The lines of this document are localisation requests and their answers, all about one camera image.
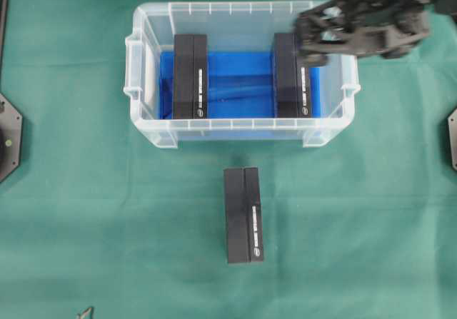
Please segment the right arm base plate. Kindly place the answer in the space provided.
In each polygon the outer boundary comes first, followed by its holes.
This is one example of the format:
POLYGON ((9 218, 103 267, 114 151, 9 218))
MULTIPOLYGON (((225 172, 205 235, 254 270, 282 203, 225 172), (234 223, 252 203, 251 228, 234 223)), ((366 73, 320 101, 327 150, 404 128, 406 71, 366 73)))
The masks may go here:
POLYGON ((448 133, 452 168, 457 171, 457 108, 448 117, 448 133))

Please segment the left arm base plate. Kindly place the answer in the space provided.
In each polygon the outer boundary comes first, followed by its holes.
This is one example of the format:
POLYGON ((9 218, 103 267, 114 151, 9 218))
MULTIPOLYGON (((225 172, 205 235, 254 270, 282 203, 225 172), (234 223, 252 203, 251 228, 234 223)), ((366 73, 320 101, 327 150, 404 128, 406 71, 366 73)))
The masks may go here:
POLYGON ((3 182, 21 161, 23 116, 1 94, 1 182, 3 182))

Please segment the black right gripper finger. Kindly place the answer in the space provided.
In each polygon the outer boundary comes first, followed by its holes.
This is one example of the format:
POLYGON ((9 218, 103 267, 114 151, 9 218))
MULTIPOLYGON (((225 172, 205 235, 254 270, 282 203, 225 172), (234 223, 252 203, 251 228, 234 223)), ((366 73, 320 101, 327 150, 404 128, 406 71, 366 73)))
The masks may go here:
POLYGON ((306 67, 322 67, 328 63, 326 54, 298 54, 297 59, 306 67))

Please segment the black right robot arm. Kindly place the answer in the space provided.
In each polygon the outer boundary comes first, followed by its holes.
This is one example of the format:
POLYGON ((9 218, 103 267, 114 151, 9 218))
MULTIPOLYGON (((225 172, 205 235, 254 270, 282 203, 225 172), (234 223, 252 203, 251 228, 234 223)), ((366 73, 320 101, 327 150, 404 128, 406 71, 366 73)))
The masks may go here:
POLYGON ((428 7, 456 18, 456 0, 327 1, 297 16, 298 53, 311 67, 331 54, 399 59, 429 36, 428 7))

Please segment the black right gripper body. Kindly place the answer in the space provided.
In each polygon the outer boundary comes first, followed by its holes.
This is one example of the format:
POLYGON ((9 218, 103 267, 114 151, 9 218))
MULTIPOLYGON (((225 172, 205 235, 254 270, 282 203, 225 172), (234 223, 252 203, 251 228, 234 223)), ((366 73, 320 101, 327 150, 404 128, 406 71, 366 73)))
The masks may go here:
POLYGON ((427 38, 431 0, 330 0, 294 23, 300 54, 397 59, 427 38))

